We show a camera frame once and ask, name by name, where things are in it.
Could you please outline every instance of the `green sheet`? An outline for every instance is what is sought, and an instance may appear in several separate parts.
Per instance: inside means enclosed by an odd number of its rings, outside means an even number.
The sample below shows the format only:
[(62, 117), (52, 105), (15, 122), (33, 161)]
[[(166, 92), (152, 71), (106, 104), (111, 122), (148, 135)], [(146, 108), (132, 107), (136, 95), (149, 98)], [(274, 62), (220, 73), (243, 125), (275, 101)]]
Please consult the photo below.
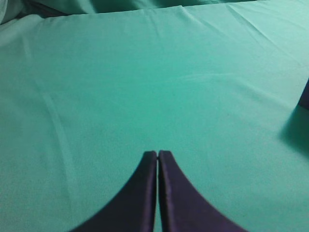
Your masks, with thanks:
[(66, 14), (91, 14), (252, 0), (28, 0)]
[(295, 109), (308, 10), (270, 0), (1, 25), (0, 231), (75, 227), (160, 149), (249, 231), (309, 231), (309, 112)]

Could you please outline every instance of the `green fabric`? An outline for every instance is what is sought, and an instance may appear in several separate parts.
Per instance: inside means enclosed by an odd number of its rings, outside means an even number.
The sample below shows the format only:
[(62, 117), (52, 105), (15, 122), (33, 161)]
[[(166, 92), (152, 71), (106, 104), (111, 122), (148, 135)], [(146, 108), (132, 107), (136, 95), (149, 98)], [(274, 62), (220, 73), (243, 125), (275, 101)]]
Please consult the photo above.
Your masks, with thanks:
[(21, 0), (0, 0), (0, 24), (15, 18), (23, 7)]
[(309, 112), (295, 109), (308, 11), (271, 0), (0, 26), (0, 231), (68, 231), (165, 149), (249, 231), (308, 232)]
[(29, 0), (66, 14), (89, 14), (248, 0)]

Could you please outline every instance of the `dark curved shape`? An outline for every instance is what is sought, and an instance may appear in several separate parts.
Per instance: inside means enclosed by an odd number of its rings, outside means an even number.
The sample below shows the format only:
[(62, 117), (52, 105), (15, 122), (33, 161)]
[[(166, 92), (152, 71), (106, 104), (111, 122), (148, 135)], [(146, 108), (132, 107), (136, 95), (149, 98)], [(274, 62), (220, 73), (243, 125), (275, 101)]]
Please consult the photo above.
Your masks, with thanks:
[(152, 232), (156, 201), (156, 153), (145, 152), (134, 174), (97, 214), (72, 232)]
[(300, 100), (298, 102), (298, 105), (306, 108), (307, 110), (309, 110), (309, 80), (306, 84), (306, 87), (304, 89), (303, 94), (300, 97)]
[(182, 173), (170, 151), (159, 153), (163, 232), (245, 232), (211, 206)]

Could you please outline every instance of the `dark purple object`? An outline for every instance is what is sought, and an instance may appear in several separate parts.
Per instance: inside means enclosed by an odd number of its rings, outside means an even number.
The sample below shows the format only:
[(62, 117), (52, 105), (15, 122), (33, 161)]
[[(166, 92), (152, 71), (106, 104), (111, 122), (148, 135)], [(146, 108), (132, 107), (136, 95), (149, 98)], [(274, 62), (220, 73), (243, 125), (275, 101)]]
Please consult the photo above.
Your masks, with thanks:
[(309, 80), (306, 84), (306, 87), (304, 89), (303, 94), (300, 97), (300, 100), (298, 102), (298, 105), (306, 108), (307, 110), (309, 110)]
[(156, 202), (154, 151), (145, 152), (134, 174), (96, 215), (72, 232), (152, 232)]
[(211, 206), (182, 173), (170, 151), (159, 153), (163, 232), (245, 232)]

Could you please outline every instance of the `cloth surface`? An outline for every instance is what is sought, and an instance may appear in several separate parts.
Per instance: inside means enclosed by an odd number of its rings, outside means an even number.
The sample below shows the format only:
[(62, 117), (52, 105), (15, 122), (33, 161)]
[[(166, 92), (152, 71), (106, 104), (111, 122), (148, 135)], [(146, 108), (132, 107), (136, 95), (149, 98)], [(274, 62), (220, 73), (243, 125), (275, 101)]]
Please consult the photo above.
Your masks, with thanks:
[(74, 228), (160, 149), (246, 230), (309, 231), (309, 112), (295, 108), (308, 11), (270, 0), (1, 25), (0, 231)]
[(0, 24), (15, 18), (23, 7), (21, 0), (0, 0)]
[(91, 14), (252, 0), (29, 0), (65, 14)]

